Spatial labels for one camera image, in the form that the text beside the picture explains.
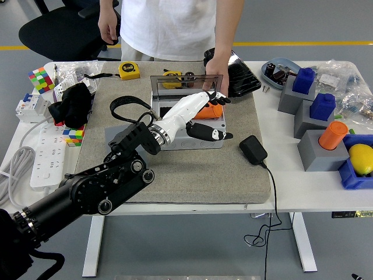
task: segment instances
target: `rubik's cube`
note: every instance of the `rubik's cube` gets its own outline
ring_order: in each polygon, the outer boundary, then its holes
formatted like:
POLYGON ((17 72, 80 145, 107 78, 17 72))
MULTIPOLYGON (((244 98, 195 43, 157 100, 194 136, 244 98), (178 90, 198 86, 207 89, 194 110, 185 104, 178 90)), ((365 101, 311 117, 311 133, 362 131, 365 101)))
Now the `rubik's cube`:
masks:
POLYGON ((39 93, 47 92, 55 87, 44 67, 29 72, 29 79, 39 93))
POLYGON ((79 147, 82 145, 86 125, 82 125, 78 129, 66 127, 62 133, 69 147, 79 147))

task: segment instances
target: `robotic arm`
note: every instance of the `robotic arm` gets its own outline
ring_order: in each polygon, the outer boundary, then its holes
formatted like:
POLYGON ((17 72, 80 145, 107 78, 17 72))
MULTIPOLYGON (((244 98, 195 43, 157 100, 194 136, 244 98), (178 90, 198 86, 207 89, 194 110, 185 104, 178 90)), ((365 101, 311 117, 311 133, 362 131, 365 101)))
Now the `robotic arm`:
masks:
MULTIPOLYGON (((13 216, 0 209, 0 279, 14 280, 26 273, 33 263, 30 255, 56 260, 56 264, 39 279, 53 276, 61 269, 64 258, 60 254, 36 251, 41 242, 48 241, 84 214, 109 214, 152 183, 154 172, 147 169, 135 149, 142 145, 151 155, 158 154, 162 145, 172 143, 178 130, 188 130, 188 126, 191 130, 190 120, 208 102, 225 104, 230 101, 216 92, 183 97, 162 120, 155 121, 150 127, 136 122, 117 134, 109 143, 111 153, 103 164, 80 173, 66 174, 53 193, 13 216)), ((219 137, 203 137, 216 141, 232 138, 232 135, 219 132, 219 137)))

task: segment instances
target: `orange cup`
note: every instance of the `orange cup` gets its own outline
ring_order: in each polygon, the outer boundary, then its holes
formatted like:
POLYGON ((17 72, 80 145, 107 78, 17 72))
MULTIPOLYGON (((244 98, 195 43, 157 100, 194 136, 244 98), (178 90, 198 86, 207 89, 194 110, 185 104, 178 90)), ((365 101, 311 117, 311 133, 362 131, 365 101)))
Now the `orange cup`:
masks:
POLYGON ((349 128, 341 121, 332 121, 319 138, 319 144, 326 150, 334 150, 349 132, 349 128))
POLYGON ((194 117, 194 120, 204 120, 206 118, 219 118, 223 114, 223 106, 212 105, 209 103, 209 107, 204 107, 198 114, 194 117))

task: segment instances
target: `yellow lemon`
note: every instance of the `yellow lemon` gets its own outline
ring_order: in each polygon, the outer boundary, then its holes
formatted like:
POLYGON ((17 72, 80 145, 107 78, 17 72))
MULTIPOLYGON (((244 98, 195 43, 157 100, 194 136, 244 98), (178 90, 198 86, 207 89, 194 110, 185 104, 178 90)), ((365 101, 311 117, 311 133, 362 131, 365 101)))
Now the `yellow lemon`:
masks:
POLYGON ((350 150, 350 160, 359 175, 367 175, 373 171, 373 148, 366 144, 355 144, 350 150))

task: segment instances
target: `black office chair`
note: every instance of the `black office chair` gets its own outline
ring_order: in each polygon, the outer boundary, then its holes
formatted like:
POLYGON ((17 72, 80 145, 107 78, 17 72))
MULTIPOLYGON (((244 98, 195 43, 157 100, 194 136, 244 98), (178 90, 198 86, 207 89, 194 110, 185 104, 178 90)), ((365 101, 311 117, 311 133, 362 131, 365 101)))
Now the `black office chair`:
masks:
MULTIPOLYGON (((20 28, 20 41, 53 61, 115 60, 98 57, 100 51, 107 48, 97 25, 100 13, 98 0, 62 1, 64 7, 49 11, 44 0, 35 0, 42 15, 20 28)), ((119 2, 113 0, 113 6, 118 5, 119 2)), ((120 15, 115 13, 119 36, 120 15)))

